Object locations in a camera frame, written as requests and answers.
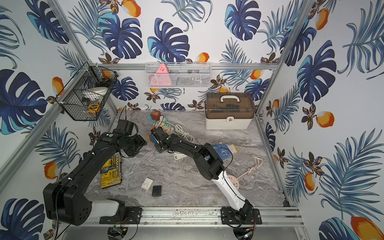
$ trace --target tangled cable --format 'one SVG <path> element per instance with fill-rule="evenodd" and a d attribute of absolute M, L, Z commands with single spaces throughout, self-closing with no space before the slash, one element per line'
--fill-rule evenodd
<path fill-rule="evenodd" d="M 242 178 L 243 176 L 245 176 L 246 174 L 252 175 L 263 164 L 264 161 L 259 155 L 257 155 L 257 156 L 252 155 L 252 157 L 253 157 L 253 160 L 255 161 L 255 165 L 253 167 L 249 168 L 248 171 L 246 171 L 242 175 L 238 176 L 237 177 L 238 180 L 240 178 Z"/>

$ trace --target white medicine box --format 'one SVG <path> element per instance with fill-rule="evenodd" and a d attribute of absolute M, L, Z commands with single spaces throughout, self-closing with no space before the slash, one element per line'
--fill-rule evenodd
<path fill-rule="evenodd" d="M 247 129 L 255 111 L 249 93 L 209 93 L 205 103 L 205 128 Z"/>

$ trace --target black wire basket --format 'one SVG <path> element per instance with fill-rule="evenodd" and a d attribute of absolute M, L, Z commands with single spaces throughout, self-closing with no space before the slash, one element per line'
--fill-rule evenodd
<path fill-rule="evenodd" d="M 82 74 L 78 83 L 65 99 L 56 102 L 75 121 L 96 121 L 115 86 L 118 74 L 101 66 L 89 66 L 88 63 L 84 63 L 71 80 L 77 74 Z"/>

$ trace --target white handle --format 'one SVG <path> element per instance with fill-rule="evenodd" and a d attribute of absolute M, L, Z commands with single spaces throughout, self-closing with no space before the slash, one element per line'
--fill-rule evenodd
<path fill-rule="evenodd" d="M 227 99 L 227 98 L 233 98 L 233 99 L 236 99 L 237 102 L 240 102 L 240 98 L 238 96 L 235 96 L 235 95 L 224 95 L 224 96 L 221 96 L 220 102 L 224 102 L 224 99 Z"/>

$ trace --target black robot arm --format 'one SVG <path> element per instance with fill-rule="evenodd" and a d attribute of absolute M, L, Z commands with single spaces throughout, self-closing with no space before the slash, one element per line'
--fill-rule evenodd
<path fill-rule="evenodd" d="M 147 145 L 137 133 L 130 136 L 134 126 L 137 131 L 136 124 L 119 120 L 117 128 L 112 133 L 103 133 L 93 149 L 66 178 L 58 183 L 48 184 L 44 188 L 45 209 L 49 219 L 78 226 L 88 218 L 92 202 L 84 196 L 84 193 L 102 166 L 121 149 L 129 157 L 134 157 L 144 145 Z"/>

